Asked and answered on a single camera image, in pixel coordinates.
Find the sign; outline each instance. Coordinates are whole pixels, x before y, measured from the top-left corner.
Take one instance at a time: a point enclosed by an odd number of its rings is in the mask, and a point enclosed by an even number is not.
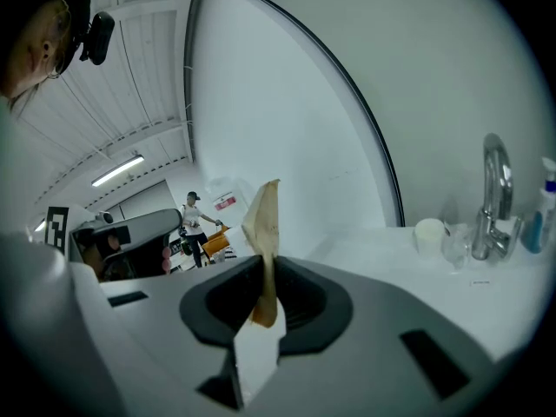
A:
[[[225,199],[224,197],[222,197],[217,202],[215,202],[215,207],[216,207],[216,210],[220,211],[222,209],[225,209],[226,207],[229,207],[232,204],[235,204],[235,197],[234,196],[230,196],[228,199]]]

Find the bottle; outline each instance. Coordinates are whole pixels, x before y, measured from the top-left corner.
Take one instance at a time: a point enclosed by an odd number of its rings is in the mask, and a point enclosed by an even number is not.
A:
[[[542,158],[546,170],[545,187],[540,189],[537,211],[523,234],[523,245],[531,253],[538,254],[548,242],[556,209],[556,162],[547,157]]]

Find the chrome faucet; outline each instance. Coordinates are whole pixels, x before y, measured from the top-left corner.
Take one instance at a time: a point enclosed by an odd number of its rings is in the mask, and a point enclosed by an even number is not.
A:
[[[476,260],[485,260],[493,248],[502,259],[509,258],[520,233],[523,218],[518,216],[509,235],[496,228],[496,221],[510,219],[513,178],[510,160],[500,138],[490,133],[483,142],[485,158],[485,202],[477,214],[471,247]]]

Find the white shirt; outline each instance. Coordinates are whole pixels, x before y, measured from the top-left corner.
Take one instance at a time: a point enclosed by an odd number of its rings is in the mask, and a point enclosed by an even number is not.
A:
[[[199,216],[202,215],[202,211],[199,210],[196,206],[190,207],[188,204],[185,204],[182,207],[182,216],[184,221],[192,221],[199,223]],[[201,226],[197,226],[195,228],[183,224],[183,227],[188,232],[188,235],[200,235],[202,233]]]

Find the fluorescent light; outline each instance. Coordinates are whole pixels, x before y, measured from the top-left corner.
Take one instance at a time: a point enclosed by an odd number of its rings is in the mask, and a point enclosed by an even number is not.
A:
[[[46,227],[46,220],[43,219],[43,222],[41,222],[37,228],[35,228],[36,232],[40,232],[41,230],[43,230]]]
[[[143,162],[144,159],[142,156],[135,156],[133,159],[124,162],[122,165],[117,166],[115,169],[109,171],[106,175],[95,179],[91,184],[93,187],[98,187],[101,184],[104,184],[108,179],[112,179],[114,176],[119,175],[123,171],[130,169],[134,165],[137,165],[139,162]]]

